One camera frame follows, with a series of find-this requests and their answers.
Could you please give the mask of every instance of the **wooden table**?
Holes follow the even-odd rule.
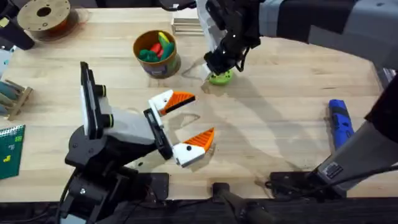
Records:
[[[381,93],[373,66],[334,50],[288,40],[262,39],[250,51],[243,73],[224,87],[200,88],[204,37],[178,36],[180,71],[165,80],[146,75],[132,43],[151,29],[170,31],[171,15],[161,9],[89,9],[90,20],[73,34],[34,49],[17,50],[3,75],[34,89],[17,120],[26,124],[21,171],[0,180],[0,201],[58,200],[72,167],[65,165],[68,140],[82,124],[80,61],[89,63],[97,83],[108,88],[112,106],[132,113],[168,89],[190,91],[197,101],[163,118],[174,143],[210,127],[214,146],[187,167],[164,161],[158,152],[130,167],[168,172],[170,198],[207,198],[213,182],[228,182],[242,197],[270,197],[262,183],[272,171],[312,170],[332,148],[327,103],[345,100],[359,128]],[[372,177],[349,191],[350,197],[398,196],[397,174]]]

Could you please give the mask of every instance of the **toy fruit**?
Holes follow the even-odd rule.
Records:
[[[232,77],[233,72],[232,70],[229,70],[219,75],[211,74],[209,77],[209,82],[213,85],[226,85],[229,83],[229,81],[231,81]]]
[[[164,35],[164,33],[159,32],[159,42],[162,45],[163,50],[166,48],[167,44],[170,43],[170,41],[168,40],[168,38],[166,37],[166,35]]]
[[[162,58],[163,52],[164,52],[163,49],[161,49],[160,52],[157,53],[157,57]]]
[[[174,43],[169,43],[167,44],[166,47],[163,48],[164,52],[162,54],[162,57],[160,58],[160,60],[165,60],[166,58],[168,58],[174,51]]]
[[[160,50],[162,50],[162,46],[160,43],[156,43],[150,48],[150,50],[158,54]]]
[[[159,58],[156,56],[156,53],[151,50],[140,50],[139,58],[145,62],[158,62]]]

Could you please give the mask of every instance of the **sticker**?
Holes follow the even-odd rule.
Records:
[[[20,142],[20,141],[22,141],[22,136],[15,137],[15,142]]]
[[[326,168],[322,170],[322,173],[325,174],[329,179],[335,178],[343,168],[337,164],[336,162],[331,162]]]
[[[165,75],[167,73],[167,67],[166,65],[164,66],[158,66],[158,67],[150,67],[150,66],[143,66],[144,70],[153,75],[153,76],[157,76],[157,75]]]
[[[8,155],[5,159],[3,159],[3,162],[9,162],[11,160],[11,155]]]

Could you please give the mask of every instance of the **blue object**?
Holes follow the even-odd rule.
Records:
[[[354,129],[343,100],[330,100],[329,111],[333,143],[335,144],[335,150],[338,150],[354,134]]]

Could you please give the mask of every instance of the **green circular object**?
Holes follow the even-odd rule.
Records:
[[[213,85],[226,85],[231,81],[233,74],[234,73],[232,72],[232,70],[221,73],[219,75],[212,74],[209,77],[209,82]]]

